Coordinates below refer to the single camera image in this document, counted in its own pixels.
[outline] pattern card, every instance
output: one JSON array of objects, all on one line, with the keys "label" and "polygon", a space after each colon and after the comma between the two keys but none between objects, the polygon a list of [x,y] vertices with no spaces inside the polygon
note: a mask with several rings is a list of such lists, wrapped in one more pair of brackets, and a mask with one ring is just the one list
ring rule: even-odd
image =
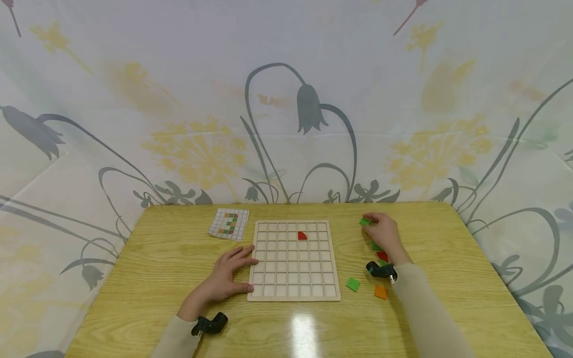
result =
[{"label": "pattern card", "polygon": [[249,210],[218,209],[208,233],[222,239],[242,241],[248,218]]},{"label": "pattern card", "polygon": [[327,220],[257,221],[247,301],[340,301]]}]

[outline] hand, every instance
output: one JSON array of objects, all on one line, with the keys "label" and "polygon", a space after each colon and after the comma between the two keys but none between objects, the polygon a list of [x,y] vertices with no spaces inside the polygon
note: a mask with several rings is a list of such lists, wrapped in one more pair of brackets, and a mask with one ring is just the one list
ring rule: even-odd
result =
[{"label": "hand", "polygon": [[210,302],[220,302],[236,293],[253,291],[253,285],[234,282],[233,273],[241,267],[256,265],[257,259],[250,258],[254,245],[245,249],[242,246],[221,255],[215,262],[213,273],[185,298],[177,316],[187,322],[199,318],[201,311]]},{"label": "hand", "polygon": [[394,266],[412,263],[412,259],[400,240],[396,221],[384,213],[366,213],[362,217],[372,222],[370,225],[363,226],[363,230],[388,254]]}]

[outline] floral backdrop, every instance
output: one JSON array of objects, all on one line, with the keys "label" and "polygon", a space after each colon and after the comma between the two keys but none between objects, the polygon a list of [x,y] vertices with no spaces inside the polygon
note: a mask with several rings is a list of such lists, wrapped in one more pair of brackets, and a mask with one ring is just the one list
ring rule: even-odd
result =
[{"label": "floral backdrop", "polygon": [[568,0],[0,4],[0,358],[63,357],[148,206],[450,203],[573,357]]}]

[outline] wrist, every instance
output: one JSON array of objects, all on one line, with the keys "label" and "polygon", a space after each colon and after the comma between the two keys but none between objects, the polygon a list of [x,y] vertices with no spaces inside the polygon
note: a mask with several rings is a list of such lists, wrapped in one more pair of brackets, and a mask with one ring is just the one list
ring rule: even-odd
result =
[{"label": "wrist", "polygon": [[183,301],[181,308],[177,312],[177,316],[186,322],[193,322],[199,319],[201,312],[205,309],[209,300],[197,287],[194,289]]}]

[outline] left hand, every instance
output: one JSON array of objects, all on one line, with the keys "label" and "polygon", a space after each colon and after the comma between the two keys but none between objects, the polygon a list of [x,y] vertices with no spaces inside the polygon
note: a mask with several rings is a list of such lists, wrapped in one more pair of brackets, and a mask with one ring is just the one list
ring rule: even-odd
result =
[{"label": "left hand", "polygon": [[250,258],[254,245],[242,246],[221,255],[215,262],[213,272],[185,298],[177,316],[184,321],[195,321],[210,302],[220,302],[236,293],[253,291],[253,285],[234,282],[233,273],[241,267],[256,265],[257,259]]}]

